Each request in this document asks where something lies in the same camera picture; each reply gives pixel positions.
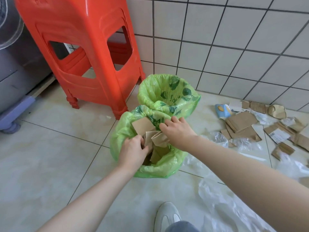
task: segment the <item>purple base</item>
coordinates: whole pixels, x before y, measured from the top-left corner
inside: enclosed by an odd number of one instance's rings
[[[21,101],[0,115],[0,130],[7,134],[13,134],[20,129],[20,125],[14,121],[23,113],[35,99],[25,96]]]

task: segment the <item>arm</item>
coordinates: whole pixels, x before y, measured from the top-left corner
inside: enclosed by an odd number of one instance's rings
[[[119,154],[118,166],[46,222],[38,232],[96,231],[122,188],[145,160],[148,146],[141,149],[141,144],[141,135],[126,139]]]
[[[280,172],[197,136],[184,118],[160,124],[170,143],[191,153],[277,231],[309,228],[309,189]]]

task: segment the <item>right hand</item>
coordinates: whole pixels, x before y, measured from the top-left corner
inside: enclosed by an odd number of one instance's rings
[[[197,136],[183,117],[178,120],[176,116],[172,116],[171,120],[160,124],[160,129],[168,137],[170,144],[182,151],[187,151],[192,138]]]

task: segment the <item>left hand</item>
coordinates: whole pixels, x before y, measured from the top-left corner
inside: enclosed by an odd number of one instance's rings
[[[142,149],[141,145],[144,145],[141,135],[136,135],[131,139],[127,138],[123,142],[119,153],[118,167],[135,174],[143,164],[149,150],[148,146]]]

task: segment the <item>jeans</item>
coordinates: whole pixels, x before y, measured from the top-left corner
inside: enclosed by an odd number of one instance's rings
[[[199,232],[199,230],[190,222],[179,221],[171,224],[165,232]]]

